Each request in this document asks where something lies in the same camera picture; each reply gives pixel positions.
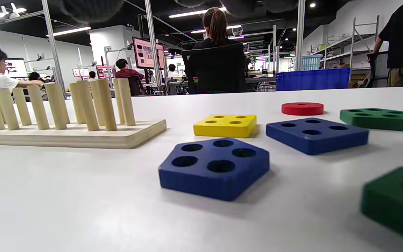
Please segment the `person's right hand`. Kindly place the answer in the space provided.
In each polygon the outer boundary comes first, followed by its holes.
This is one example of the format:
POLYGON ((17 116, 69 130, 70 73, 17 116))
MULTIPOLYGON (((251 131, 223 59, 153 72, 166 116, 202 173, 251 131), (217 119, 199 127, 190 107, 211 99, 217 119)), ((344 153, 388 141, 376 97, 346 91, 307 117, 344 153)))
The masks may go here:
MULTIPOLYGON (((221 0, 221 6, 232 16, 250 16, 256 9, 256 0, 221 0)), ((59 0, 61 11, 81 23, 104 22, 115 16, 124 5, 123 0, 59 0)), ((295 9, 297 0, 264 0, 267 11, 282 13, 295 9)))

